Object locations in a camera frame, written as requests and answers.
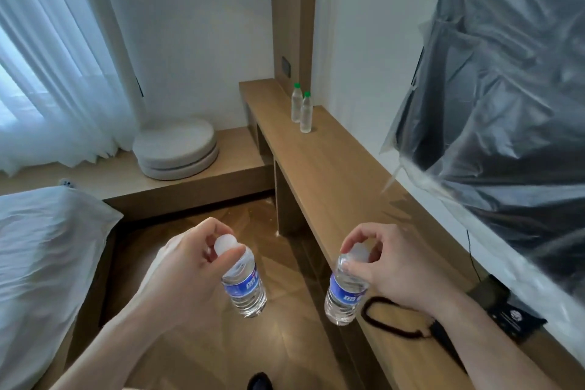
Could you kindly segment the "low wooden platform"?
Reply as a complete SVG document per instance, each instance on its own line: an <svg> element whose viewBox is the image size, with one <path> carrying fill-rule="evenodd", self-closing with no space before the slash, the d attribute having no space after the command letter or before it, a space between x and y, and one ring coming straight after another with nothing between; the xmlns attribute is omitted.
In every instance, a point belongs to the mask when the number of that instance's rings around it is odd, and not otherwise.
<svg viewBox="0 0 585 390"><path fill-rule="evenodd" d="M182 180L146 177L135 155L119 152L96 164L28 167L13 177L0 173L0 197L57 186L69 180L118 210L127 222L143 220L274 189L273 164L262 158L246 127L217 132L219 155L203 172Z"/></svg>

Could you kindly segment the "wooden wall panel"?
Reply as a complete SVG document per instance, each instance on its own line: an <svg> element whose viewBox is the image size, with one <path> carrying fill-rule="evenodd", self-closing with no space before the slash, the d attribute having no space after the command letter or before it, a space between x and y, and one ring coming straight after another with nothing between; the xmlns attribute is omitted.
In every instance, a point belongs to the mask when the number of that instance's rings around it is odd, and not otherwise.
<svg viewBox="0 0 585 390"><path fill-rule="evenodd" d="M311 91L315 0L271 0L274 78L291 95L294 83ZM281 57L291 64L291 78L282 74Z"/></svg>

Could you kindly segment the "black shoe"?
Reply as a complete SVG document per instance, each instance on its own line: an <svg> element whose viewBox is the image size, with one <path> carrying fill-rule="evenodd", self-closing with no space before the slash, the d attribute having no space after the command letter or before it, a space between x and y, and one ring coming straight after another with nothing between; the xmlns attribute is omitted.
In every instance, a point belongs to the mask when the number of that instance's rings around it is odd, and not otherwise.
<svg viewBox="0 0 585 390"><path fill-rule="evenodd" d="M274 387L266 373L258 372L249 379L246 390L274 390Z"/></svg>

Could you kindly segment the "green cap water bottle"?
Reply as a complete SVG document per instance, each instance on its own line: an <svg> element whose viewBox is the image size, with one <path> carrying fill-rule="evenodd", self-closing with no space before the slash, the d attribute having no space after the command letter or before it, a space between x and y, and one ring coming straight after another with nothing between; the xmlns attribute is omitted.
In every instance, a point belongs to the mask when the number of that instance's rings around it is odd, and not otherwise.
<svg viewBox="0 0 585 390"><path fill-rule="evenodd" d="M294 89L291 94L291 120L295 123L301 121L301 108L303 105L303 91L300 83L294 83Z"/></svg>
<svg viewBox="0 0 585 390"><path fill-rule="evenodd" d="M306 91L303 95L303 100L300 110L300 131L304 134L308 134L312 129L312 114L313 114L313 103L311 92Z"/></svg>

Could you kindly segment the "blue label water bottle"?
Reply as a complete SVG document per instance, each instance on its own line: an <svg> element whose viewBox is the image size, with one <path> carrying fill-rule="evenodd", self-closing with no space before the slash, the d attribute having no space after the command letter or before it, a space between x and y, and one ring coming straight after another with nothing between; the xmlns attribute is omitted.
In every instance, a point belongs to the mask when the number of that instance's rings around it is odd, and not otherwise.
<svg viewBox="0 0 585 390"><path fill-rule="evenodd" d="M346 326L355 320L362 297L369 289L369 283L348 274L344 265L347 261L367 262L369 250L363 243L355 244L348 253L341 254L330 277L325 298L325 314L336 326Z"/></svg>
<svg viewBox="0 0 585 390"><path fill-rule="evenodd" d="M245 318L258 316L267 303L252 250L245 246L244 255L221 279L226 294L238 312Z"/></svg>

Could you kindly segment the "person's left forearm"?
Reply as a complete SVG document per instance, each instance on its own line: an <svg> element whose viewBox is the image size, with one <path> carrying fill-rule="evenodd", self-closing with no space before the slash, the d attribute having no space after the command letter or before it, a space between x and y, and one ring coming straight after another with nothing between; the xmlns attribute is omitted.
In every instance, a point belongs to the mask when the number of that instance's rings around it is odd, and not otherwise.
<svg viewBox="0 0 585 390"><path fill-rule="evenodd" d="M184 319L184 310L181 302L134 297L50 390L122 390L138 360Z"/></svg>

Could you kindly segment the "person's left hand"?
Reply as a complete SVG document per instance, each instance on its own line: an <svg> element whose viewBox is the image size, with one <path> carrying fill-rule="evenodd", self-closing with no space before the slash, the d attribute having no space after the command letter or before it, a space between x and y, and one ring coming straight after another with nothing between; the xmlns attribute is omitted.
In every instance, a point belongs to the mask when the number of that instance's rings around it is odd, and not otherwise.
<svg viewBox="0 0 585 390"><path fill-rule="evenodd" d="M160 261L136 296L181 302L184 319L175 327L204 325L216 311L214 295L221 286L221 279L205 276L205 254L208 248L214 248L220 255L237 244L230 227L214 217L205 219L165 245Z"/></svg>

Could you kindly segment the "plastic covered television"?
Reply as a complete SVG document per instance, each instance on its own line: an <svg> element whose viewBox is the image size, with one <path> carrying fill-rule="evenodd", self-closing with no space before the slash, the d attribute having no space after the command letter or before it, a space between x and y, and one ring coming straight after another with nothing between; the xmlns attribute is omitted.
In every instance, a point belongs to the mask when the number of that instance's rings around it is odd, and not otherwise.
<svg viewBox="0 0 585 390"><path fill-rule="evenodd" d="M437 0L389 149L585 363L585 0Z"/></svg>

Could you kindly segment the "sheer white curtain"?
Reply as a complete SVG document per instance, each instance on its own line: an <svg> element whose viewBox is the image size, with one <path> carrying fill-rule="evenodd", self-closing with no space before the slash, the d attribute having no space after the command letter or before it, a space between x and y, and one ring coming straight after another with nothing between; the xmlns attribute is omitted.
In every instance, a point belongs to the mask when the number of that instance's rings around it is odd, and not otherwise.
<svg viewBox="0 0 585 390"><path fill-rule="evenodd" d="M110 0L0 0L0 173L131 151L145 119Z"/></svg>

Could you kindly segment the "person's right forearm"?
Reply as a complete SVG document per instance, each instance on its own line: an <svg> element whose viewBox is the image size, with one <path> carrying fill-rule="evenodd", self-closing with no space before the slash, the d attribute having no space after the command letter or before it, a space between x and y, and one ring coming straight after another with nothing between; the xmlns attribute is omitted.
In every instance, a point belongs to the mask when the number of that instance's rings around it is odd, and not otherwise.
<svg viewBox="0 0 585 390"><path fill-rule="evenodd" d="M442 325L476 390L560 390L466 294L449 289L429 313Z"/></svg>

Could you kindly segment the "person's right hand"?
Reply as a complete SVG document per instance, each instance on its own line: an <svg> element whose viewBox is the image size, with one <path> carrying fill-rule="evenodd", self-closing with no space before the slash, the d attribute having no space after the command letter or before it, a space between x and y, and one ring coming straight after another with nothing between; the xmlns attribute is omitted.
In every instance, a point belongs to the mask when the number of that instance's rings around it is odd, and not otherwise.
<svg viewBox="0 0 585 390"><path fill-rule="evenodd" d="M438 317L458 290L428 259L420 244L395 224L362 223L343 240L340 252L347 254L368 239L383 242L380 258L382 283L375 287L393 302Z"/></svg>

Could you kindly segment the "long wooden desk shelf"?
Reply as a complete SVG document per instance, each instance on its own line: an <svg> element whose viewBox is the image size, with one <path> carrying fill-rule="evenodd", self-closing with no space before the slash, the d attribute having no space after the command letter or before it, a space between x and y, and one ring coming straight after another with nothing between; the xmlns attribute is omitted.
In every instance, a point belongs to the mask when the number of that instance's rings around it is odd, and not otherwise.
<svg viewBox="0 0 585 390"><path fill-rule="evenodd" d="M461 290L477 283L469 253L323 107L303 134L290 119L290 99L275 79L239 83L255 121L259 148L274 157L281 234L303 226L302 213L333 268L340 246L360 223L401 224L422 239L429 258ZM464 371L432 339L410 341L356 320L393 390L473 390Z"/></svg>

